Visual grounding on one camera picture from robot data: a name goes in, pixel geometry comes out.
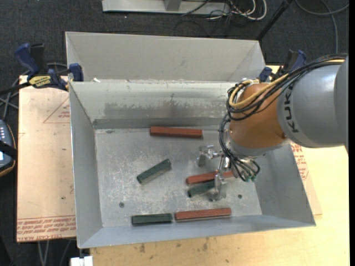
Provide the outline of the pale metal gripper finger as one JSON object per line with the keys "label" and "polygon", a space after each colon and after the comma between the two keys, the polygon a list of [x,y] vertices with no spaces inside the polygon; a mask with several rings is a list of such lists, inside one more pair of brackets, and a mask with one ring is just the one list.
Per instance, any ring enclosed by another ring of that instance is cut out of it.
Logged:
{"label": "pale metal gripper finger", "polygon": [[219,174],[214,176],[213,183],[213,188],[209,193],[209,199],[212,202],[216,202],[226,197],[226,184],[224,177]]}
{"label": "pale metal gripper finger", "polygon": [[207,160],[212,160],[213,158],[220,157],[222,155],[222,150],[215,149],[214,145],[200,146],[199,156],[197,158],[197,165],[203,167]]}

